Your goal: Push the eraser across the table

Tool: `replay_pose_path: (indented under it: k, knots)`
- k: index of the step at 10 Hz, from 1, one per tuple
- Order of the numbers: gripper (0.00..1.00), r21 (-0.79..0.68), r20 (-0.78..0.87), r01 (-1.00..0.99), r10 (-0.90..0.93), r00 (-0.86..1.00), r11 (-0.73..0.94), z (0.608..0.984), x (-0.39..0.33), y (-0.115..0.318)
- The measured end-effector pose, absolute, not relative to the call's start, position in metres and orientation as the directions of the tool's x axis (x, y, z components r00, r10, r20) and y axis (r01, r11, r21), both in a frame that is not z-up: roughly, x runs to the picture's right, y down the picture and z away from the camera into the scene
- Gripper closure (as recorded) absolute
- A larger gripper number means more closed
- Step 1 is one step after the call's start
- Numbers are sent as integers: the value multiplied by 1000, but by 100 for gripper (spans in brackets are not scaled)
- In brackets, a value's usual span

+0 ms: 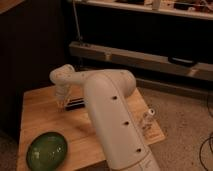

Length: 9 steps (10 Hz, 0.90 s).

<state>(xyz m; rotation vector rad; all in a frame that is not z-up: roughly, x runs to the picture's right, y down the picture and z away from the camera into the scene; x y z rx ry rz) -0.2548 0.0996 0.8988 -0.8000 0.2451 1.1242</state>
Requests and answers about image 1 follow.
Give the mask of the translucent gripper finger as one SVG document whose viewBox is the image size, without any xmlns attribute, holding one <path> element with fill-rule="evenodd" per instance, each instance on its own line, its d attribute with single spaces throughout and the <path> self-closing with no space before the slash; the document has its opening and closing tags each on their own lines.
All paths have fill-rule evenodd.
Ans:
<svg viewBox="0 0 213 171">
<path fill-rule="evenodd" d="M 64 100 L 64 106 L 66 106 L 68 104 L 68 102 L 70 101 L 70 88 L 71 86 L 67 86 L 67 91 L 66 91 L 66 95 L 65 95 L 65 100 Z"/>
<path fill-rule="evenodd" d="M 64 98 L 63 98 L 63 91 L 60 86 L 56 86 L 55 96 L 56 96 L 58 109 L 63 110 L 64 109 Z"/>
</svg>

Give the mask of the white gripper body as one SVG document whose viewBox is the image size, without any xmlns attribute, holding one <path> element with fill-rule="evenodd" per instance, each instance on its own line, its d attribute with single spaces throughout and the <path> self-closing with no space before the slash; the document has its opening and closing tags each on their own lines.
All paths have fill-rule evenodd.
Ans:
<svg viewBox="0 0 213 171">
<path fill-rule="evenodd" d="M 51 82 L 55 85 L 66 85 L 70 83 L 70 76 L 75 72 L 75 69 L 70 64 L 65 64 L 59 68 L 52 70 L 49 74 Z"/>
</svg>

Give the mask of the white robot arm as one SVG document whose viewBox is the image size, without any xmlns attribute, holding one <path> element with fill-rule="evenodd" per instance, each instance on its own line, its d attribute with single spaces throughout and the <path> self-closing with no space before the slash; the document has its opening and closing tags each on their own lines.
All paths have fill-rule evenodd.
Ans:
<svg viewBox="0 0 213 171">
<path fill-rule="evenodd" d="M 50 72 L 56 97 L 62 105 L 71 85 L 83 88 L 83 99 L 108 166 L 114 171 L 160 171 L 145 143 L 126 98 L 136 89 L 128 70 L 104 69 L 76 72 L 66 64 Z"/>
</svg>

